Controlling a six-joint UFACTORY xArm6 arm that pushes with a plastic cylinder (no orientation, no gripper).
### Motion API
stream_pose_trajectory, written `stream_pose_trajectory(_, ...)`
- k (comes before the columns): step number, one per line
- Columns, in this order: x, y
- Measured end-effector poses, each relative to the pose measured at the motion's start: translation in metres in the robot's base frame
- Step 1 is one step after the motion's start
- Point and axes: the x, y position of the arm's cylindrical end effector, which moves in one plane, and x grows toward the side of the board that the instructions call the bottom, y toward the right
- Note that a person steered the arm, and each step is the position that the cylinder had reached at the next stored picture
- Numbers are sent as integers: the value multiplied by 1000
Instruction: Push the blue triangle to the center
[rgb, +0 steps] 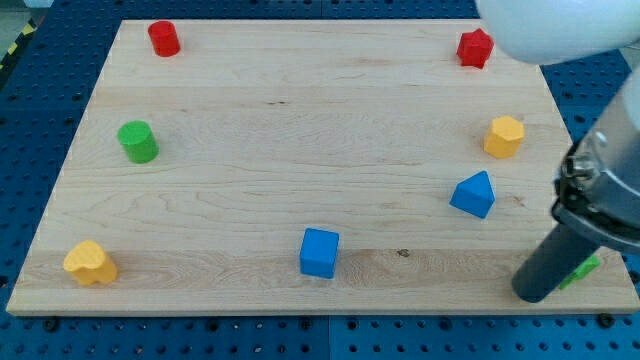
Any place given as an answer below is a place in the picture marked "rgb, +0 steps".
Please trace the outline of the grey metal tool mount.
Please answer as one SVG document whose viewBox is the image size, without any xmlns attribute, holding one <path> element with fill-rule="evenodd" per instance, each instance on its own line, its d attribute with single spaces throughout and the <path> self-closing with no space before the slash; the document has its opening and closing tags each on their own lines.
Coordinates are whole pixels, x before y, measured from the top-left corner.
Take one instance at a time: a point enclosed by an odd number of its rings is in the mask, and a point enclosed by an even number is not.
<svg viewBox="0 0 640 360">
<path fill-rule="evenodd" d="M 565 155 L 554 218 L 599 246 L 639 252 L 639 94 L 621 90 Z"/>
</svg>

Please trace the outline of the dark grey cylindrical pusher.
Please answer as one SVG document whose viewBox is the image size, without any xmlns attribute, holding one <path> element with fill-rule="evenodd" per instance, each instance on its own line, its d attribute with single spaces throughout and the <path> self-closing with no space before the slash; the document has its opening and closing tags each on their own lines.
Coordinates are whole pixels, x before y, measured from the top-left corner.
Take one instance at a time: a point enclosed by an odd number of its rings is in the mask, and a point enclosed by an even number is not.
<svg viewBox="0 0 640 360">
<path fill-rule="evenodd" d="M 516 271 L 511 280 L 515 294 L 529 303 L 542 301 L 599 248 L 567 225 L 557 224 Z"/>
</svg>

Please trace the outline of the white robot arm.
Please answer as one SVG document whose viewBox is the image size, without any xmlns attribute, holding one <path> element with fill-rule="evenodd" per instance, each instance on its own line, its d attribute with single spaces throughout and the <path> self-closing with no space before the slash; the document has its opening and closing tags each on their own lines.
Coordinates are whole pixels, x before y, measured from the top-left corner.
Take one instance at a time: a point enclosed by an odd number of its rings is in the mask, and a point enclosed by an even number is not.
<svg viewBox="0 0 640 360">
<path fill-rule="evenodd" d="M 478 0 L 498 47 L 551 65 L 639 40 L 634 0 Z M 599 248 L 639 251 L 639 73 L 633 71 L 596 123 L 563 158 L 551 208 L 555 228 L 516 271 L 514 292 L 537 303 Z"/>
</svg>

